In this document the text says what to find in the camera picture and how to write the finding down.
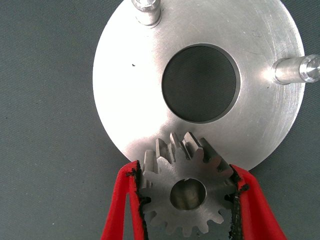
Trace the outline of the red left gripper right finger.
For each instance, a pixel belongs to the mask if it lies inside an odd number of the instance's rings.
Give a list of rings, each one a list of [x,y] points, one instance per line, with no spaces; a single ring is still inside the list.
[[[236,192],[232,195],[231,240],[286,240],[275,215],[258,183],[247,170],[231,165],[231,180]]]

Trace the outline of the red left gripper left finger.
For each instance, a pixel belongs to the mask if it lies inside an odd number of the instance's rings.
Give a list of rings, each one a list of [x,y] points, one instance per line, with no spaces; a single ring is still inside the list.
[[[141,167],[138,160],[124,165],[114,184],[109,212],[101,235],[102,240],[122,240],[124,237],[126,199],[129,196],[133,238],[147,240],[148,230],[142,212],[143,198],[139,193]]]

